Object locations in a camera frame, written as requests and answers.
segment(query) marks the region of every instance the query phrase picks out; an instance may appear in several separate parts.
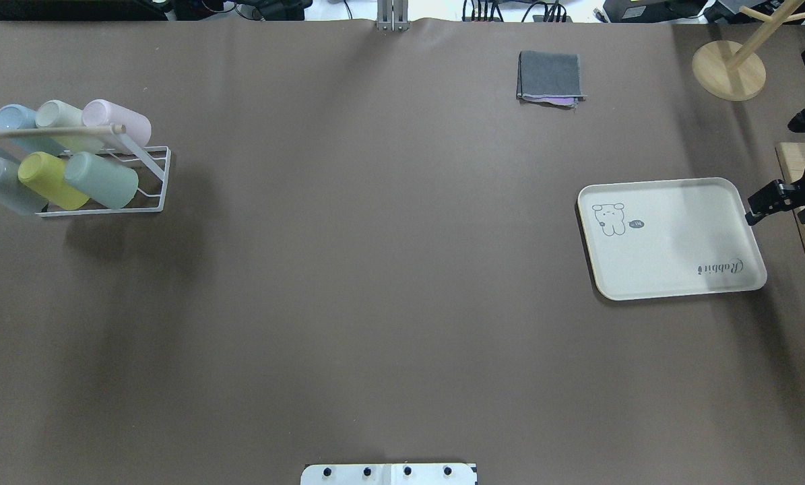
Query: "wooden block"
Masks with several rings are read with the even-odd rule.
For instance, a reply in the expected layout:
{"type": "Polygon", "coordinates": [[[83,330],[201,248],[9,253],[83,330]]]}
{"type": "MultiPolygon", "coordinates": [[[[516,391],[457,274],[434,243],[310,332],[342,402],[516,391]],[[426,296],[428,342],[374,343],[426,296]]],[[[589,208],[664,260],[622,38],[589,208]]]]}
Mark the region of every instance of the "wooden block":
{"type": "MultiPolygon", "coordinates": [[[[805,143],[779,143],[777,145],[777,157],[780,160],[782,169],[782,179],[790,184],[803,176],[805,168],[805,143]]],[[[797,220],[796,209],[792,211],[794,221],[797,223],[797,230],[800,231],[800,240],[803,242],[805,252],[805,225],[797,220]]]]}

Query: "pink cup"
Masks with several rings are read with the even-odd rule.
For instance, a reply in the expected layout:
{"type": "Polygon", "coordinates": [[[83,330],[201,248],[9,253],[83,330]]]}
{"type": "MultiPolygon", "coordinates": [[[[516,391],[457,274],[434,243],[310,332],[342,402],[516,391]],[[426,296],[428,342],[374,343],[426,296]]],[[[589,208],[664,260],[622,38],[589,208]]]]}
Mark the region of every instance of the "pink cup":
{"type": "MultiPolygon", "coordinates": [[[[107,126],[113,123],[126,126],[127,135],[139,147],[148,146],[150,121],[144,115],[104,99],[94,99],[82,110],[82,124],[85,126],[107,126]]],[[[125,154],[132,153],[116,137],[107,137],[106,140],[116,150],[125,154]]]]}

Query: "white tray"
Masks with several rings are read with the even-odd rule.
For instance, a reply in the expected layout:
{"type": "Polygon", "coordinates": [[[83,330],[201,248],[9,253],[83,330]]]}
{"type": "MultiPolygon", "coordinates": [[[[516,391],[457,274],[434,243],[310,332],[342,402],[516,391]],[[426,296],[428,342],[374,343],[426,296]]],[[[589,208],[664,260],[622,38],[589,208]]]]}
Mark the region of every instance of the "white tray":
{"type": "Polygon", "coordinates": [[[593,278],[610,300],[757,290],[768,279],[726,179],[588,185],[578,205],[593,278]]]}

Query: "gray cloth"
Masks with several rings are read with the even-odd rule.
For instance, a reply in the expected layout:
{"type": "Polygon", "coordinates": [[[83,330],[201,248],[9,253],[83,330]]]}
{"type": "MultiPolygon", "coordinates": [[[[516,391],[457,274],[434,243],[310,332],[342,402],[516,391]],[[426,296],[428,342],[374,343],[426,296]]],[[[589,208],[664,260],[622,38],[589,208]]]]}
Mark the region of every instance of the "gray cloth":
{"type": "Polygon", "coordinates": [[[581,98],[581,61],[569,53],[519,53],[516,98],[541,101],[544,98],[581,98]]]}

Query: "coat rack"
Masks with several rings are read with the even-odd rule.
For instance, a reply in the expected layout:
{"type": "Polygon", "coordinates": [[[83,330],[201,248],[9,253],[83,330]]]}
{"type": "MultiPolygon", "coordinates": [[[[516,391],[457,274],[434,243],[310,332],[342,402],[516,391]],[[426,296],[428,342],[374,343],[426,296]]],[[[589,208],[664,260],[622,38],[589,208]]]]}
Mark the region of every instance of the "coat rack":
{"type": "Polygon", "coordinates": [[[716,40],[702,46],[693,56],[693,74],[708,92],[728,101],[747,101],[765,87],[765,64],[756,50],[785,22],[805,19],[805,12],[794,13],[804,0],[786,0],[773,15],[765,15],[743,6],[741,13],[763,25],[741,45],[731,40],[716,40]]]}

